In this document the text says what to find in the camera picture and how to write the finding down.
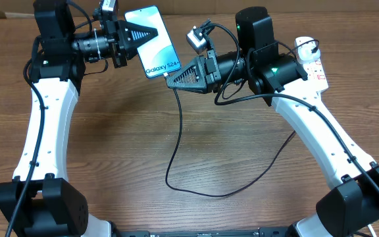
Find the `blue smartphone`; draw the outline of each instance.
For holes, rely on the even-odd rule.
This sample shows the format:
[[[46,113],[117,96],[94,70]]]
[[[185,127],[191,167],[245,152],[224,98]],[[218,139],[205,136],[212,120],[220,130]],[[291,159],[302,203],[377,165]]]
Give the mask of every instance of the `blue smartphone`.
[[[157,29],[157,37],[137,48],[146,77],[154,78],[181,69],[178,55],[156,6],[126,12],[125,20]]]

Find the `robotic arm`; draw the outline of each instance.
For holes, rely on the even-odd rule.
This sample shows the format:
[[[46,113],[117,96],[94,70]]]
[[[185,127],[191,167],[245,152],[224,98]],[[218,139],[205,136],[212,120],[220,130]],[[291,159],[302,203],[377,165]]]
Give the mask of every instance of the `robotic arm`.
[[[166,84],[174,90],[218,92],[217,105],[263,97],[295,129],[320,165],[331,191],[317,203],[314,215],[294,223],[286,235],[345,237],[377,221],[379,165],[347,135],[321,101],[320,93],[325,89],[319,82],[322,78],[320,75],[315,78],[316,71],[311,72],[311,64],[320,65],[320,52],[315,43],[313,46],[299,44],[299,61],[302,64],[294,54],[294,57],[290,55],[291,52],[279,55],[280,42],[274,39],[267,10],[250,7],[236,14],[242,52],[217,56],[208,37],[214,27],[223,29],[208,20],[199,28],[194,26],[188,33],[189,44],[198,54],[207,50],[207,56],[194,58],[172,76],[165,74]],[[218,97],[229,83],[244,80],[255,95],[218,102]]]
[[[26,65],[24,74],[45,106],[42,107],[32,90],[32,113],[20,162],[13,181],[0,183],[0,210],[20,237],[119,236],[113,223],[89,214],[86,198],[68,183],[66,147],[70,121],[85,76],[84,63],[111,58],[115,68],[126,66],[127,60],[137,55],[137,47],[156,37],[157,30],[118,20],[117,1],[103,0],[95,9],[92,21],[86,15],[90,31],[74,34],[76,26],[68,5],[80,10],[70,0],[34,2],[41,35],[37,37],[30,67]],[[101,30],[91,28],[96,20],[100,21]],[[144,32],[145,36],[134,39],[132,32]],[[39,43],[43,53],[37,52]],[[44,117],[41,117],[41,109],[44,109]],[[40,137],[38,130],[42,121]],[[36,141],[41,145],[35,162]],[[34,171],[27,181],[31,166]],[[38,192],[43,199],[34,199]]]

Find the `wooden table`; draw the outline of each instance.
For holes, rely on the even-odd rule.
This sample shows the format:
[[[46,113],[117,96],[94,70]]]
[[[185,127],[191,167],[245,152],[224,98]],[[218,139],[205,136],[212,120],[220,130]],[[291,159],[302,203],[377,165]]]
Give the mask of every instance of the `wooden table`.
[[[330,83],[323,100],[379,162],[379,12],[271,15],[276,39],[289,45],[298,36],[320,40]],[[185,34],[207,17],[236,33],[230,14],[164,17],[182,64],[195,57]],[[0,182],[11,180],[26,138],[31,96],[22,69],[38,34],[33,19],[0,20]],[[224,32],[215,30],[212,37],[219,54],[234,51]],[[68,175],[96,217],[121,230],[288,226],[313,213],[328,193],[320,168],[297,136],[262,179],[232,197],[167,188],[164,174],[178,135],[176,101],[163,79],[144,76],[138,58],[128,63],[85,77],[72,117]],[[103,63],[89,65],[87,72],[100,68]],[[269,165],[291,133],[262,99],[217,107],[213,94],[179,94],[184,133],[170,173],[175,187],[210,194],[238,189]],[[244,88],[241,95],[247,94]],[[0,212],[0,236],[6,227]],[[379,221],[374,227],[379,234]]]

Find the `white plug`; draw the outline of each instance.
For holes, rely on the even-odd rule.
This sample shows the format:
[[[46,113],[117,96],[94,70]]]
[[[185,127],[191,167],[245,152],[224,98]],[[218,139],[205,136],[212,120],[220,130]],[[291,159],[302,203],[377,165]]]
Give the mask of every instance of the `white plug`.
[[[309,40],[313,40],[313,38],[308,36],[302,36],[295,39],[295,47],[305,43]],[[298,54],[298,61],[301,64],[311,63],[317,61],[321,57],[320,49],[318,49],[315,53],[313,53],[313,49],[316,47],[315,41],[306,43],[299,47],[296,51]]]

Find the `phone screen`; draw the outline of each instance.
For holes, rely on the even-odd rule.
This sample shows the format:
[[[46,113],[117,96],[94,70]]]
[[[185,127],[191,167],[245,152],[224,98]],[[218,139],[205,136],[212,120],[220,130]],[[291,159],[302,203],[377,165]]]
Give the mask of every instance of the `phone screen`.
[[[156,6],[127,12],[125,20],[157,29],[157,37],[137,48],[146,77],[154,78],[181,68],[178,55]]]

